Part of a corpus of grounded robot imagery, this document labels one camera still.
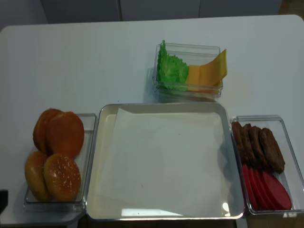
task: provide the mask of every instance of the yellow cheese slice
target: yellow cheese slice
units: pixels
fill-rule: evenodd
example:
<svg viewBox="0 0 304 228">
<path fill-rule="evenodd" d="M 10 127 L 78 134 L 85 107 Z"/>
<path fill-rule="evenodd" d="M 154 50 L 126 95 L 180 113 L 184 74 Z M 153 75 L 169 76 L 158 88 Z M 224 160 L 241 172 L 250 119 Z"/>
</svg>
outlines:
<svg viewBox="0 0 304 228">
<path fill-rule="evenodd" d="M 190 65 L 188 70 L 188 84 L 199 85 L 200 84 L 200 66 Z M 188 87 L 189 91 L 198 91 L 199 88 Z"/>
<path fill-rule="evenodd" d="M 211 62 L 199 68 L 199 84 L 215 86 L 227 75 L 226 49 Z"/>
</svg>

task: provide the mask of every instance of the tomato slice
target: tomato slice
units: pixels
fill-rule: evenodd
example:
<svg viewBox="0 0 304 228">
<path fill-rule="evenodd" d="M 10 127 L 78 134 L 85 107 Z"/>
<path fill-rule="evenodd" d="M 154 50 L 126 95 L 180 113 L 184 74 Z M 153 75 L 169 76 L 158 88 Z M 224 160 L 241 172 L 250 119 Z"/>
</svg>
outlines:
<svg viewBox="0 0 304 228">
<path fill-rule="evenodd" d="M 254 175 L 254 170 L 249 168 L 249 180 L 252 186 L 252 190 L 255 193 L 256 199 L 260 204 L 262 210 L 269 210 L 268 204 L 265 202 L 264 197 L 262 196 L 261 189 L 258 188 L 256 178 Z"/>
<path fill-rule="evenodd" d="M 270 210 L 277 210 L 277 207 L 275 206 L 275 204 L 272 202 L 272 200 L 269 198 L 267 192 L 265 191 L 264 185 L 262 184 L 262 181 L 261 181 L 261 178 L 262 178 L 261 174 L 257 170 L 253 170 L 253 173 L 254 173 L 257 187 L 260 189 L 261 195 L 262 195 L 265 203 L 267 204 L 267 207 Z"/>
<path fill-rule="evenodd" d="M 246 189 L 247 189 L 247 192 L 248 192 L 248 196 L 249 196 L 249 200 L 250 200 L 250 203 L 251 203 L 251 207 L 254 210 L 257 210 L 258 209 L 258 203 L 257 203 L 256 197 L 255 197 L 255 195 L 253 193 L 253 190 L 252 190 L 252 187 L 251 187 L 251 184 L 250 184 L 249 170 L 248 170 L 248 167 L 247 167 L 246 164 L 243 165 L 243 174 L 244 174 Z"/>
<path fill-rule="evenodd" d="M 278 210 L 290 210 L 291 200 L 285 190 L 284 186 L 272 175 L 263 172 L 261 175 L 261 181 L 265 188 L 265 191 L 276 209 Z"/>
</svg>

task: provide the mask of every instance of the clear plastic container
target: clear plastic container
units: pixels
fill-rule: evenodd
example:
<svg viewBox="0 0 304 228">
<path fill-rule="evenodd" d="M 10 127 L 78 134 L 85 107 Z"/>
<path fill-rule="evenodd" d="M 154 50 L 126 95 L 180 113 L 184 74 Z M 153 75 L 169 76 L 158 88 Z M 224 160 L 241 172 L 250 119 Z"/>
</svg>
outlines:
<svg viewBox="0 0 304 228">
<path fill-rule="evenodd" d="M 192 85 L 185 83 L 164 83 L 158 80 L 157 61 L 160 44 L 156 48 L 153 86 L 161 102 L 175 101 L 203 101 L 218 100 L 223 89 L 223 82 L 219 86 Z M 219 53 L 219 47 L 197 46 L 166 43 L 166 50 L 169 55 L 181 58 L 187 65 L 204 65 L 212 61 Z M 169 90 L 167 86 L 174 86 L 177 89 Z"/>
<path fill-rule="evenodd" d="M 84 144 L 79 155 L 75 158 L 75 162 L 79 167 L 81 175 L 81 186 L 77 199 L 73 202 L 39 202 L 33 196 L 31 191 L 27 189 L 23 207 L 25 211 L 36 212 L 81 212 L 86 207 L 86 198 L 91 176 L 91 167 L 95 150 L 95 131 L 97 129 L 97 121 L 95 114 L 77 114 L 81 119 L 85 129 Z"/>
<path fill-rule="evenodd" d="M 231 122 L 238 121 L 242 126 L 245 124 L 251 124 L 252 126 L 257 126 L 260 128 L 269 128 L 283 155 L 285 161 L 285 170 L 281 174 L 274 173 L 274 176 L 281 182 L 285 190 L 289 194 L 292 202 L 291 210 L 254 210 L 251 206 L 248 192 L 245 187 L 244 176 L 242 170 L 242 165 L 239 158 L 239 153 L 236 150 L 237 162 L 239 164 L 240 177 L 243 185 L 244 198 L 246 199 L 247 208 L 251 214 L 277 214 L 283 217 L 294 217 L 297 213 L 304 212 L 304 181 L 301 171 L 298 166 L 293 148 L 291 146 L 283 119 L 277 115 L 261 115 L 261 116 L 237 116 L 231 119 Z M 235 140 L 233 133 L 231 131 L 234 145 Z"/>
</svg>

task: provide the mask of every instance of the white table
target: white table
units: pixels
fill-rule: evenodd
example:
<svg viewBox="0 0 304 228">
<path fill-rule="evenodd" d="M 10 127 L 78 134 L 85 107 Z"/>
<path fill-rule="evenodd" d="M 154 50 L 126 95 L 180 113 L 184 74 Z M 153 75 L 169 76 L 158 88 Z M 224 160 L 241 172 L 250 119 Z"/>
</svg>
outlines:
<svg viewBox="0 0 304 228">
<path fill-rule="evenodd" d="M 304 23 L 297 16 L 185 19 L 8 27 L 0 33 L 2 225 L 60 223 L 79 214 L 25 213 L 24 163 L 49 107 L 95 113 L 111 103 L 155 102 L 156 45 L 227 48 L 220 102 L 229 116 L 278 114 L 304 173 Z"/>
</svg>

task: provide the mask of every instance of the green lettuce leaf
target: green lettuce leaf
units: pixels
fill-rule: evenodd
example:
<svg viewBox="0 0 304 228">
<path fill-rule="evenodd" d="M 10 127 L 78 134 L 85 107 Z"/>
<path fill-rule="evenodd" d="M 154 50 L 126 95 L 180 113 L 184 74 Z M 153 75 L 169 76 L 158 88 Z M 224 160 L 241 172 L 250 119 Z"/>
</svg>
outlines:
<svg viewBox="0 0 304 228">
<path fill-rule="evenodd" d="M 182 59 L 167 53 L 165 41 L 162 41 L 157 62 L 158 80 L 161 82 L 185 83 L 188 77 L 188 66 Z M 165 86 L 167 89 L 184 91 L 187 88 Z"/>
</svg>

